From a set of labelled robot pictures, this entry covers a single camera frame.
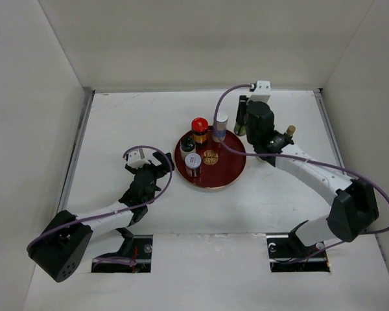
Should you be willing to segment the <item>silver lid blue label jar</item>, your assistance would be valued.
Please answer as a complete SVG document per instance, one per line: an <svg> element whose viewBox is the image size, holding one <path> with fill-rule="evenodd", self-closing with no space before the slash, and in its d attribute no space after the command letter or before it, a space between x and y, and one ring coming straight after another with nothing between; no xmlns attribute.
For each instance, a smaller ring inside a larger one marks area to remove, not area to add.
<svg viewBox="0 0 389 311"><path fill-rule="evenodd" d="M218 112L212 128L212 139L220 143L225 139L228 115L225 112Z"/></svg>

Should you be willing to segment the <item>black lid seasoning bottle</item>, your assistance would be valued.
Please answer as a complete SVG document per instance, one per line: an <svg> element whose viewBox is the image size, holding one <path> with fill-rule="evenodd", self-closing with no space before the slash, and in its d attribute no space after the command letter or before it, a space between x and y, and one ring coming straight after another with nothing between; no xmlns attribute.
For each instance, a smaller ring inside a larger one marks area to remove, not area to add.
<svg viewBox="0 0 389 311"><path fill-rule="evenodd" d="M196 152L196 143L192 136L186 135L180 141L180 155L182 160L185 161L185 158Z"/></svg>

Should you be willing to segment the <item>grey lid spice jar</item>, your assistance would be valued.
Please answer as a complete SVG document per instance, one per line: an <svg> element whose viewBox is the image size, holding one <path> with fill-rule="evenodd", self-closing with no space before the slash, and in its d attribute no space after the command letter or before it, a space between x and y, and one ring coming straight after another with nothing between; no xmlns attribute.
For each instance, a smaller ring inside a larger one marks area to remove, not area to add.
<svg viewBox="0 0 389 311"><path fill-rule="evenodd" d="M185 170L190 178L197 178L200 175L202 158L197 153L190 153L185 157Z"/></svg>

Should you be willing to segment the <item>red lid chili sauce jar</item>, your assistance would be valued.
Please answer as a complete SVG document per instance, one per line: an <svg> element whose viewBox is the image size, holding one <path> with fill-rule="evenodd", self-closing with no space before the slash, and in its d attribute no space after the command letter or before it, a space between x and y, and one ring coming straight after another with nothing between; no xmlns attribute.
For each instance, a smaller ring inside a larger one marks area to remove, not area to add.
<svg viewBox="0 0 389 311"><path fill-rule="evenodd" d="M197 147L203 148L207 144L208 128L209 124L205 118L197 117L192 120L191 130Z"/></svg>

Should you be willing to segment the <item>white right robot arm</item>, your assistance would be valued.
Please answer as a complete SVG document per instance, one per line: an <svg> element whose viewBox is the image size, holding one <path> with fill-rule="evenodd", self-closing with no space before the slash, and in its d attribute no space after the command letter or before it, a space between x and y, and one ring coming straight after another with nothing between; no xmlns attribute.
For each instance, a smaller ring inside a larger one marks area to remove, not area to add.
<svg viewBox="0 0 389 311"><path fill-rule="evenodd" d="M295 256L310 254L319 242L352 242L379 217L373 187L330 168L318 166L292 140L293 131L278 132L269 105L239 97L235 131L245 135L259 157L298 178L330 205L327 215L306 220L289 232L287 246Z"/></svg>

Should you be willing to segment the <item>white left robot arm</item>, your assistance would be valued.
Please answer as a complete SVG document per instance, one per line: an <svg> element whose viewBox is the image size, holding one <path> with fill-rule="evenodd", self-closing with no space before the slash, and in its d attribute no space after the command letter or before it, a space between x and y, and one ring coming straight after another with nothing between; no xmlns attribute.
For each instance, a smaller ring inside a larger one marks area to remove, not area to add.
<svg viewBox="0 0 389 311"><path fill-rule="evenodd" d="M118 201L90 213L60 211L27 246L29 258L54 281L62 282L72 276L91 239L111 231L120 234L110 243L112 253L95 257L91 270L135 273L147 268L144 247L135 244L135 236L128 228L142 220L148 213L148 206L165 192L157 181L165 176L172 177L174 163L171 153L155 148L153 156L159 163L154 164L144 157L143 150L144 146L137 146L123 156L125 169L134 178Z"/></svg>

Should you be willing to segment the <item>left robot arm base mount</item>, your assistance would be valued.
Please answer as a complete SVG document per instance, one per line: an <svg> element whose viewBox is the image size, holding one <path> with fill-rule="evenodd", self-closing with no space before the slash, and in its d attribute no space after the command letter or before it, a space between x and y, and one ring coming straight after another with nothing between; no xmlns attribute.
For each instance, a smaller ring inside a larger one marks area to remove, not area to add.
<svg viewBox="0 0 389 311"><path fill-rule="evenodd" d="M116 231L123 243L117 251L94 258L91 273L150 273L154 237L134 235L125 227Z"/></svg>

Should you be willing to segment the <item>right robot arm base mount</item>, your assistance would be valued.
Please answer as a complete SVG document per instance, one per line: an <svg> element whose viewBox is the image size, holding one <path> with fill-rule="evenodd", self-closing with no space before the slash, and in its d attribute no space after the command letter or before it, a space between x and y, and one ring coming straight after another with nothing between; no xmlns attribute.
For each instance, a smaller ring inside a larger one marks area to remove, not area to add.
<svg viewBox="0 0 389 311"><path fill-rule="evenodd" d="M330 272L324 242L296 246L288 235L267 235L270 271L273 273Z"/></svg>

